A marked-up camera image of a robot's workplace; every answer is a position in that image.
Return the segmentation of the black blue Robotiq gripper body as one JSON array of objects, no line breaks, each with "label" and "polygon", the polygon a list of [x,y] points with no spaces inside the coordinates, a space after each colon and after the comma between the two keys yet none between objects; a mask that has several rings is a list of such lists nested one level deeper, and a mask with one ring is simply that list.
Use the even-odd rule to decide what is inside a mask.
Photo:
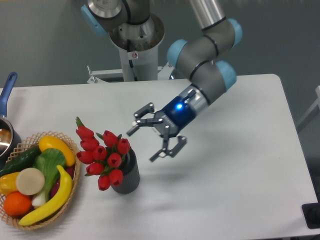
[{"label": "black blue Robotiq gripper body", "polygon": [[153,127],[164,136],[166,126],[169,126],[169,137],[173,138],[196,117],[196,112],[188,103],[184,103],[181,96],[176,96],[161,110],[158,110],[154,117],[162,119],[162,123],[154,124]]}]

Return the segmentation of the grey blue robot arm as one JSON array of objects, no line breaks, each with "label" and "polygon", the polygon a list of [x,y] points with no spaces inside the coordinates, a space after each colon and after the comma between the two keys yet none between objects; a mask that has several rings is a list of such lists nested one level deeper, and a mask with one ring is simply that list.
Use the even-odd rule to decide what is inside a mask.
[{"label": "grey blue robot arm", "polygon": [[[239,23],[227,18],[215,0],[192,0],[202,36],[189,43],[180,39],[167,51],[168,64],[190,85],[161,110],[148,103],[135,112],[127,132],[151,127],[162,138],[162,148],[150,160],[175,157],[187,140],[180,131],[202,110],[227,92],[237,80],[235,70],[218,56],[237,45],[243,36]],[[123,80],[157,80],[158,47],[164,38],[163,22],[150,11],[147,0],[89,0],[81,7],[86,23],[97,35],[108,35],[118,48]]]}]

